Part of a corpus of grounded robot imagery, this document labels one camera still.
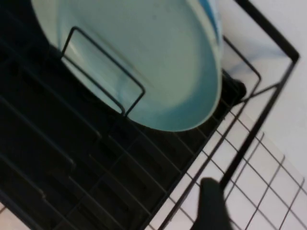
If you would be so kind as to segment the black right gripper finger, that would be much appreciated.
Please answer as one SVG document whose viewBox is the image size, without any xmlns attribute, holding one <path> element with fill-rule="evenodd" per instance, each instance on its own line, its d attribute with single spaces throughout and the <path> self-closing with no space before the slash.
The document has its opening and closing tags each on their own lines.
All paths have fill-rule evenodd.
<svg viewBox="0 0 307 230">
<path fill-rule="evenodd" d="M 197 218 L 192 230 L 232 230 L 231 220 L 219 183 L 213 178 L 202 178 Z"/>
</svg>

